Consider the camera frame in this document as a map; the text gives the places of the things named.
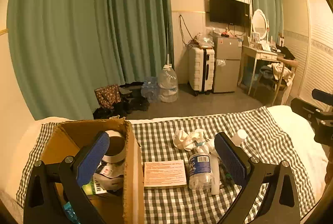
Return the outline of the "teal blister pill pack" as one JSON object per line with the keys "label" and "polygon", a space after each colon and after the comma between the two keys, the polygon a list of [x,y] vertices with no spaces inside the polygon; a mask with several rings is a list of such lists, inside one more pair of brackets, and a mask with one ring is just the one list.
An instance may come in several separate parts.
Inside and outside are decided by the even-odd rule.
{"label": "teal blister pill pack", "polygon": [[67,202],[64,206],[64,211],[66,213],[67,218],[74,224],[80,224],[80,221],[77,217],[77,215],[75,214],[70,202]]}

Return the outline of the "small white cap bottle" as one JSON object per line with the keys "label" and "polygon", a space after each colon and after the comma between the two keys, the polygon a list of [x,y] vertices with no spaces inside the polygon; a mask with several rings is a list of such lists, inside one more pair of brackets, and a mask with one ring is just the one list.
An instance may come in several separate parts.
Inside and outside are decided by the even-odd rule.
{"label": "small white cap bottle", "polygon": [[241,145],[243,141],[247,138],[248,134],[244,129],[239,129],[237,132],[232,136],[231,141],[237,147]]}

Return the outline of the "clear plastic water bottle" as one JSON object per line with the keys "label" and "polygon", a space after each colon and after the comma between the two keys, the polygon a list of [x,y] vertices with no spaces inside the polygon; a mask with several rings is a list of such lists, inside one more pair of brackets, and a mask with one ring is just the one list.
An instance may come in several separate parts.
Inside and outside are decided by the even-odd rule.
{"label": "clear plastic water bottle", "polygon": [[211,187],[211,163],[209,155],[196,153],[189,158],[189,188],[206,190]]}

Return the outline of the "green printed box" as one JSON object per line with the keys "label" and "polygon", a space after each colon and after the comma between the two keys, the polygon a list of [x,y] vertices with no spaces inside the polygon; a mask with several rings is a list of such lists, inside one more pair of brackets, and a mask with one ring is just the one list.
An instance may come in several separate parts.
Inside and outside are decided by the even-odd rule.
{"label": "green printed box", "polygon": [[89,183],[82,186],[82,189],[87,195],[100,195],[107,193],[107,191],[93,176],[91,177]]}

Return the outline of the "white cloth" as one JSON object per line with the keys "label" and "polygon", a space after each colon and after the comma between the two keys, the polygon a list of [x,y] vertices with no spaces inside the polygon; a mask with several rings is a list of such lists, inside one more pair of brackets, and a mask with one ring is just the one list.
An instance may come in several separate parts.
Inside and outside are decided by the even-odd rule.
{"label": "white cloth", "polygon": [[204,129],[195,129],[190,134],[182,129],[176,130],[173,135],[173,144],[178,149],[191,151],[205,142],[204,134]]}

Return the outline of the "orange printed booklet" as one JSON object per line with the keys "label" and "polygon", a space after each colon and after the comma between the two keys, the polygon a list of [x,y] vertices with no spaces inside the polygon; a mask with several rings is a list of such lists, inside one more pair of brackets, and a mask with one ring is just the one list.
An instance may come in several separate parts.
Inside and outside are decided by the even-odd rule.
{"label": "orange printed booklet", "polygon": [[171,188],[187,185],[183,160],[144,163],[145,188]]}

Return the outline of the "white tape roll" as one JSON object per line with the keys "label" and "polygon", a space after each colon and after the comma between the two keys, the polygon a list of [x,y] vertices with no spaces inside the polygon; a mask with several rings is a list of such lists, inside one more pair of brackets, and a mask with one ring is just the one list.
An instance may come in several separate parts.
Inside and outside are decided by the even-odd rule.
{"label": "white tape roll", "polygon": [[109,148],[102,160],[108,164],[123,161],[126,156],[125,137],[115,130],[108,130],[106,133],[109,136]]}

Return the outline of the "green checkered cloth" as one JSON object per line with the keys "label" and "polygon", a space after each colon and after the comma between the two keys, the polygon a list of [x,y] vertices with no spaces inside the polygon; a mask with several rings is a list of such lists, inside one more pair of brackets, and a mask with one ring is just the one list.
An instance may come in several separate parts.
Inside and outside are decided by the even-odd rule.
{"label": "green checkered cloth", "polygon": [[16,200],[25,223],[298,223],[316,204],[291,137],[265,107],[50,122]]}

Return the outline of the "oval white vanity mirror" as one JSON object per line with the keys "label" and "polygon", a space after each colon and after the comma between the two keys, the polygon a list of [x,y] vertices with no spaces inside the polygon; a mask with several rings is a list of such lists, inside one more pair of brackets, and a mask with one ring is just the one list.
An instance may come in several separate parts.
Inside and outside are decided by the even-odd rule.
{"label": "oval white vanity mirror", "polygon": [[251,20],[252,38],[266,40],[269,33],[269,20],[261,9],[256,9]]}

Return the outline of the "large clear water jug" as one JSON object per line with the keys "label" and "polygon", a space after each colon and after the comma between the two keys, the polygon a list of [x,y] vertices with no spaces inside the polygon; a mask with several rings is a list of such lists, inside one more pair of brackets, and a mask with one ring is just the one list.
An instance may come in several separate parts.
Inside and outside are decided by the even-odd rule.
{"label": "large clear water jug", "polygon": [[158,76],[159,99],[164,103],[171,103],[178,99],[178,78],[171,67],[166,64]]}

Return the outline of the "brown patterned bag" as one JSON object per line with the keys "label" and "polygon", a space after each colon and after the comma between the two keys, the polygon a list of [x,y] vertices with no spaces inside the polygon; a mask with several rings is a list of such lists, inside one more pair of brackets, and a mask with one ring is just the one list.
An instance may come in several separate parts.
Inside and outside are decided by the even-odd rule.
{"label": "brown patterned bag", "polygon": [[108,85],[94,90],[97,101],[102,108],[112,109],[114,104],[121,102],[119,86]]}

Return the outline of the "crushed blue water jug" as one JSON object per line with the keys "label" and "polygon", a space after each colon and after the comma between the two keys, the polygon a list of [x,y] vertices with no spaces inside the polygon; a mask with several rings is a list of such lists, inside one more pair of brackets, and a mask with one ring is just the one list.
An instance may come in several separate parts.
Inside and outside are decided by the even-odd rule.
{"label": "crushed blue water jug", "polygon": [[159,86],[157,77],[148,77],[145,79],[141,87],[141,95],[145,97],[149,103],[158,102]]}

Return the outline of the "black clothes pile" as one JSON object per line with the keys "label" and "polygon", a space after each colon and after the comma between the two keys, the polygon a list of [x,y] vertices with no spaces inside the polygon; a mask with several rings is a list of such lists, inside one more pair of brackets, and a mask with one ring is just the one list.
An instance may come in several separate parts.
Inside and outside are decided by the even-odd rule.
{"label": "black clothes pile", "polygon": [[112,109],[102,108],[99,106],[93,112],[94,119],[108,119],[110,117],[126,117],[133,111],[147,111],[150,103],[140,92],[129,90],[119,86],[121,102],[114,104]]}

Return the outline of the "large green curtain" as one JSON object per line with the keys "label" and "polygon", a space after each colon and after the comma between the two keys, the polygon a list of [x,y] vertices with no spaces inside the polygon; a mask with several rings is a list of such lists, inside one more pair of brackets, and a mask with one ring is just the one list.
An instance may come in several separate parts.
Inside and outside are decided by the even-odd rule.
{"label": "large green curtain", "polygon": [[32,116],[91,119],[95,90],[174,61],[170,0],[9,0],[19,88]]}

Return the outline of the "black wall television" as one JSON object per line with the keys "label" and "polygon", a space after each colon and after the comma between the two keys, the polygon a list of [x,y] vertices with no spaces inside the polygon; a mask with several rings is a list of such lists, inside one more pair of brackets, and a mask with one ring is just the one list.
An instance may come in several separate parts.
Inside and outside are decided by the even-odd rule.
{"label": "black wall television", "polygon": [[238,0],[209,0],[209,20],[247,28],[250,24],[250,5]]}

